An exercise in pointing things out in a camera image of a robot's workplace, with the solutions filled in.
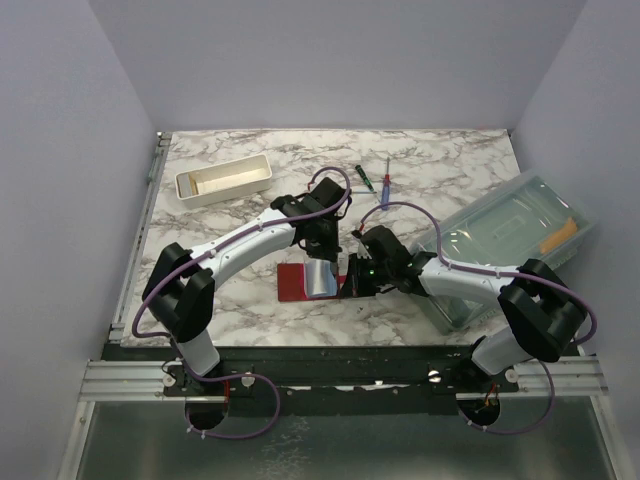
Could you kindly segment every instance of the screwdriver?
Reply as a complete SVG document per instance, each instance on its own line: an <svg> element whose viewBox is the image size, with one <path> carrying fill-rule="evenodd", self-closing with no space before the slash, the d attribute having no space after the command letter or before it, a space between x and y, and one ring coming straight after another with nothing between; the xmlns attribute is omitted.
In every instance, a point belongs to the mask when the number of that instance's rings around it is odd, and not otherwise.
<svg viewBox="0 0 640 480"><path fill-rule="evenodd" d="M376 193L376 191L373 189L373 185L371 185L371 180L369 180L369 177L367 177L367 174L364 173L364 170L360 165L356 165L356 172L358 172L358 175L360 175L360 178L362 178L362 181L367 186L369 191L371 193Z"/></svg>
<svg viewBox="0 0 640 480"><path fill-rule="evenodd" d="M389 210L389 206L385 203L389 203L389 195L391 194L391 177L389 177L389 162L391 159L387 157L387 173L382 181L382 210Z"/></svg>

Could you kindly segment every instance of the white marble surface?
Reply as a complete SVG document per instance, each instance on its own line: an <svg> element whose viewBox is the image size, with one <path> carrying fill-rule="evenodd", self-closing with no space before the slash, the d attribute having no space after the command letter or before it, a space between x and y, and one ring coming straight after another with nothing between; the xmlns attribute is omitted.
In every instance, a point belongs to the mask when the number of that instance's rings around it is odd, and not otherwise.
<svg viewBox="0 0 640 480"><path fill-rule="evenodd" d="M227 162L265 152L273 169L272 187L250 197L194 210L176 198L178 172ZM361 164L376 189L391 158L392 200L417 203L444 219L519 173L511 143L504 130L245 130L178 132L162 175L143 258L135 277L133 300L125 313L122 345L165 345L165 339L136 339L131 322L140 294L160 251L169 243L188 248L215 239L255 218L279 195L305 190L320 167L345 169L354 190L364 190L354 166ZM354 195L347 217L340 222L340 241L346 256L356 249L350 231L376 201L372 195ZM369 221L390 227L408 246L431 225L408 208L379 212ZM399 292L376 298L279 303L276 266L301 262L298 247L254 263L232 277L216 293L209 333L217 345L460 345L504 325L495 318L466 330L442 335L418 307ZM149 312L141 330L161 326Z"/></svg>

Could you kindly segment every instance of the white wall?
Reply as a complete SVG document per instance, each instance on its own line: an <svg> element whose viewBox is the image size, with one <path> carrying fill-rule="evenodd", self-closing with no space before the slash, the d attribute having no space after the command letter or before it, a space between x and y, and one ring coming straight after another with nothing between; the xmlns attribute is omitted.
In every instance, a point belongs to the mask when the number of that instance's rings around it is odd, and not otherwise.
<svg viewBox="0 0 640 480"><path fill-rule="evenodd" d="M584 0L89 0L159 129L508 127Z"/></svg>
<svg viewBox="0 0 640 480"><path fill-rule="evenodd" d="M55 478L155 135L84 0L5 2L0 59L0 477Z"/></svg>
<svg viewBox="0 0 640 480"><path fill-rule="evenodd" d="M563 273L593 302L592 345L640 472L640 3L590 0L513 135L539 167L600 217Z"/></svg>

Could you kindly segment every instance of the white rectangular container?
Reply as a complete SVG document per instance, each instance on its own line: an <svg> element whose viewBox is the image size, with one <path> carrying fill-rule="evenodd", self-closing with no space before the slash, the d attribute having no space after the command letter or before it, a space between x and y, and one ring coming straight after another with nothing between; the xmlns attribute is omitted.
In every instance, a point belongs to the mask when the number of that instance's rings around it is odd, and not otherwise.
<svg viewBox="0 0 640 480"><path fill-rule="evenodd" d="M243 197L271 186L271 165L264 153L176 175L176 195L187 208Z"/></svg>

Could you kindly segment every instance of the purple wire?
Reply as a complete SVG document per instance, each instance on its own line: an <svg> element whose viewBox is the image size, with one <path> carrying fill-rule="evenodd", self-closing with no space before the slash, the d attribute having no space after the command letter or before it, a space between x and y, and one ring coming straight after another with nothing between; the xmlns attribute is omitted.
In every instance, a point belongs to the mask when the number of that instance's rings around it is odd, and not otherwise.
<svg viewBox="0 0 640 480"><path fill-rule="evenodd" d="M447 266L450 266L451 268L453 268L454 270L461 270L463 272L470 272L470 273L476 273L479 275L491 275L494 276L496 273L493 270L487 270L484 268L477 268L477 267L467 267L464 265L458 265L452 261L450 261L449 259L445 258L445 256L442 253L442 232L440 231L440 225L438 225L438 221L436 220L436 218L431 215L429 212L427 212L424 208L419 207L418 205L415 205L413 203L409 203L409 202L388 202L386 204L383 205L377 205L374 208L372 208L371 210L369 210L364 217L362 217L362 220L360 220L360 223L362 224L362 226L364 226L364 222L367 220L367 218L369 218L369 216L375 212L376 210L380 210L383 206L392 206L392 205L399 205L399 206L404 206L404 207L411 207L414 208L416 210L418 210L419 212L424 213L427 217L429 217L429 220L431 220L431 223L433 223L433 226L436 230L436 250L437 250L437 254L438 254L438 258L440 259L440 261ZM536 282L536 283L540 283L542 285L545 285L547 287L551 287L551 288L555 288L556 290L569 295L571 297L573 297L575 300L577 300L583 307L584 309L589 313L589 317L591 318L591 328L589 329L589 332L582 338L579 338L577 340L573 341L574 345L580 345L588 340L590 340L591 338L593 338L593 336L596 333L596 330L598 329L598 319L596 317L596 314L594 313L593 309L591 308L591 306L586 302L586 300L584 298L582 298L580 295L578 295L577 293L575 293L573 290L570 290L562 285L558 285L557 283L551 282L549 280L546 280L544 278L539 278L536 277L534 275L529 275L527 273L520 273L520 272L500 272L500 275L503 277L509 277L509 278L522 278L524 280L528 280L531 282ZM464 413L462 413L462 415L467 418L467 421L470 422L469 425L473 428L475 428L476 430L480 430L482 432L487 432L487 433L492 433L494 435L519 435L521 433L528 433L536 428L538 428L540 425L542 425L545 421L547 421L547 419L550 417L551 412L553 410L553 407L555 405L555 401L556 401L556 389L555 386L553 384L553 379L551 378L551 372L549 372L549 369L547 368L547 366L540 362L540 365L542 365L542 368L544 369L545 373L547 374L547 378L549 379L549 387L551 389L551 392L549 394L549 406L547 407L547 411L545 412L545 414L540 418L540 420L538 420L537 422L529 425L528 427L524 427L518 430L490 430L488 428L482 427L480 425L477 425L473 422L471 422L471 420L469 420L469 418L466 417L466 415L464 415Z"/></svg>
<svg viewBox="0 0 640 480"><path fill-rule="evenodd" d="M325 208L323 210L320 210L319 212L308 213L306 215L299 215L297 217L281 218L281 219L278 219L278 220L271 220L269 222L263 223L262 227L260 227L260 225L254 225L253 227L247 228L246 230L243 230L243 231L233 235L232 237L228 238L224 242L216 245L215 246L215 250L222 250L223 248L225 248L225 247L231 245L232 243L240 240L244 236L249 235L250 233L253 233L255 231L260 230L260 228L268 228L268 227L272 227L274 225L280 225L282 223L298 222L300 220L309 220L311 218L321 217L322 215L326 215L327 213L331 213L331 212L337 210L338 208L340 208L340 206L342 206L342 204L347 201L347 198L349 198L349 193L351 192L351 182L349 181L349 177L347 176L347 174L346 174L346 172L344 170L342 170L340 168L337 168L337 167L324 167L324 168L321 168L320 170L318 170L316 173L313 174L313 177L311 177L311 181L309 182L309 185L311 185L312 183L315 183L315 180L318 177L318 175L320 175L323 172L327 172L327 171L338 172L340 175L342 175L344 177L344 181L345 181L345 184L346 184L346 188L345 188L344 194L342 195L342 197L340 197L340 200L338 200L334 205L332 205L330 207L327 207L327 208ZM181 265L180 267L178 267L175 270L173 270L169 275L167 275L165 278L163 278L160 281L160 283L158 283L158 285L156 285L156 287L153 290L151 290L151 292L149 292L149 295L142 302L142 305L140 305L140 308L136 312L136 315L135 315L135 317L133 319L133 323L131 325L131 333L133 334L134 337L136 337L136 338L166 337L166 338L169 338L169 339L172 338L171 334L169 334L167 332L140 332L140 331L138 331L138 326L140 324L140 319L142 318L142 314L149 307L149 304L154 299L154 297L156 295L158 295L158 293L160 293L160 291L170 281L172 281L174 278L176 278L178 275L180 275L185 270L187 270L190 267L200 263L202 260L205 260L207 258L212 258L213 255L214 255L213 251L209 250L209 251L203 253L202 255L199 255L198 257L196 257L196 258L194 258L192 260L189 260L184 265ZM222 434L222 433L215 433L215 432L212 432L212 431L204 431L203 432L202 430L198 430L195 427L193 427L193 425L191 425L191 420L189 418L189 412L187 411L185 413L185 418L187 420L187 423L189 423L189 426L190 426L191 430L193 430L193 431L195 431L197 433L200 433L200 434L204 433L204 435L206 435L208 437L213 437L213 438L220 438L220 439L224 439L224 440L246 440L246 439L249 439L249 438L254 438L254 437L257 437L259 435L262 435L267 430L269 430L271 427L273 427L273 425L275 425L276 421L278 420L278 416L280 415L280 394L278 393L278 388L276 387L276 385L269 378L265 377L264 375L259 375L257 373L244 373L244 374L236 374L236 375L227 375L225 377L208 378L208 377L203 377L202 375L198 375L196 372L194 372L191 369L191 367L189 366L189 364L187 364L187 362L184 359L182 360L182 365L184 366L184 368L186 370L189 371L189 373L191 374L191 376L193 378L195 378L196 380L198 380L200 382L204 382L204 383L224 382L225 380L235 380L235 379L243 378L243 377L257 378L258 380L262 380L263 382L266 382L269 385L269 387L271 387L271 390L273 390L273 393L274 393L274 395L276 397L276 409L275 409L275 412L273 413L273 416L271 417L271 420L269 420L269 423L267 423L264 427L262 427L259 430L256 430L255 432L242 434L242 435L225 435L225 434Z"/></svg>
<svg viewBox="0 0 640 480"><path fill-rule="evenodd" d="M340 208L340 206L342 206L342 204L344 202L347 201L347 198L349 197L349 192L351 191L351 182L349 181L349 177L347 176L346 172L340 168L337 167L324 167L321 168L320 170L318 170L316 173L313 174L313 177L311 177L311 181L309 182L309 185L311 185L312 183L315 183L316 178L318 177L318 175L320 175L323 172L327 172L327 171L333 171L333 172L338 172L340 175L342 175L344 177L345 183L346 183L346 189L344 191L344 194L342 195L342 197L340 198L340 200L338 200L334 205L325 208L324 210L320 210L319 212L314 212L314 213L308 213L306 215L299 215L297 217L291 217L291 218L280 218L278 220L271 220L269 222L265 222L262 224L262 228L268 228L268 227L272 227L274 225L280 225L282 223L291 223L291 222L298 222L300 220L309 220L311 218L315 218L315 217L321 217L322 215L326 215L327 213L331 213L335 210L337 210L338 208ZM224 242L218 244L215 246L216 250L222 250L223 248L231 245L233 242L236 242L238 240L240 240L242 237L249 235L250 233L256 232L260 230L260 225L254 225L250 228L247 228L246 230L243 230L241 232L236 233L234 236L228 238L227 240L225 240ZM160 281L160 283L158 283L158 285L156 285L156 287L151 290L151 292L149 292L149 295L147 296L147 298L144 299L144 301L142 302L142 305L140 305L140 308L138 308L138 311L136 312L135 317L133 318L133 323L131 324L131 333L133 334L134 337L136 338L153 338L153 337L166 337L166 338L171 338L171 335L167 332L140 332L138 331L138 326L140 324L140 320L142 319L142 314L144 313L144 311L149 307L149 304L151 303L151 301L155 298L156 295L158 295L158 293L160 293L160 291L167 286L167 284L172 281L174 278L176 278L178 275L180 275L182 272L184 272L185 270L189 269L190 267L200 263L202 260L205 260L207 258L212 258L213 257L213 252L211 250L203 253L202 255L189 260L187 263L185 263L184 265L176 268L175 270L173 270L169 275L167 275L165 278L162 279L162 281Z"/></svg>
<svg viewBox="0 0 640 480"><path fill-rule="evenodd" d="M257 378L258 380L262 380L267 385L269 385L269 387L271 387L271 390L273 390L274 396L276 397L276 409L273 412L273 416L271 417L271 420L269 420L269 423L267 423L264 427L262 427L259 430L256 430L255 432L244 433L239 435L227 435L224 433L216 433L211 430L198 430L191 423L189 411L187 410L185 412L185 419L187 420L187 423L189 424L189 428L192 431L200 434L204 433L205 436L207 437L220 438L223 440L248 440L249 438L255 438L262 435L263 433L265 433L267 430L269 430L271 427L273 427L276 424L276 421L278 420L278 416L280 415L280 393L278 392L278 387L276 387L276 385L269 378L265 377L264 375L259 375L257 373L237 373L234 375L226 375L224 377L208 378L208 377L203 377L202 375L198 375L196 372L194 372L191 369L191 367L187 365L184 359L182 361L182 364L184 365L185 369L189 371L189 373L193 378L195 378L196 380L202 383L218 383L218 382L224 382L225 380L236 380L244 377Z"/></svg>
<svg viewBox="0 0 640 480"><path fill-rule="evenodd" d="M435 219L435 217L433 215L431 215L429 212L427 212L424 208L419 207L418 205L415 205L413 203L409 203L409 202L389 202L387 204L384 204L387 206L391 206L391 205L399 205L399 206L404 206L404 207L411 207L414 208L416 210L418 210L419 212L424 213L427 217L429 217L429 220L431 220L431 223L433 223L433 226L435 227L436 230L436 252L438 254L438 258L440 259L440 261L447 265L447 266L451 266L451 268L453 268L454 270L460 270L463 272L469 272L469 273L476 273L479 275L490 275L490 276L495 276L496 272L494 270L487 270L484 268L478 268L478 267L467 267L465 265L458 265L452 261L450 261L449 259L445 258L445 256L442 253L442 233L440 231L440 225L438 225L438 221ZM374 208L372 208L371 210L369 210L364 217L362 217L362 220L360 220L360 223L362 223L364 225L364 222L367 220L367 218L369 218L369 216L375 212L376 210L380 210L382 208L383 205L376 205ZM557 283L551 282L549 280L546 280L544 278L540 278L540 277L536 277L534 275L529 275L528 273L521 273L521 272L500 272L500 275L503 277L508 277L508 278L522 278L524 280L528 280L530 282L535 282L535 283L539 283L541 285L545 285L547 287L550 288L554 288L566 295L569 295L570 297L574 298L578 303L580 303L580 305L582 305L584 307L584 309L589 313L589 318L591 319L591 328L589 329L589 331L587 332L587 334L582 337L579 338L577 340L574 340L572 343L574 345L581 345L584 342L587 342L589 340L591 340L593 338L593 336L596 334L596 330L598 329L598 318L596 317L595 312L593 311L593 308L591 308L591 306L587 303L587 301L580 296L579 294L577 294L576 292L574 292L573 290L568 289L567 287L564 287L562 285L559 285Z"/></svg>
<svg viewBox="0 0 640 480"><path fill-rule="evenodd" d="M490 429L490 428L478 425L477 423L473 423L469 419L469 417L467 417L464 414L462 410L460 410L460 414L467 420L467 424L471 428L475 428L480 432L491 433L493 435L520 435L520 434L529 433L535 430L536 428L538 428L540 425L542 425L544 422L546 422L549 419L549 417L551 416L551 412L553 411L553 407L556 404L556 387L553 384L553 378L551 377L551 372L549 371L549 367L547 367L543 362L540 362L540 366L544 369L544 373L547 374L547 378L549 379L549 389L551 390L551 392L549 393L549 405L547 406L547 410L544 412L544 415L542 415L542 417L540 417L540 419L537 422L532 423L527 427L518 428L516 430L498 430L498 429Z"/></svg>

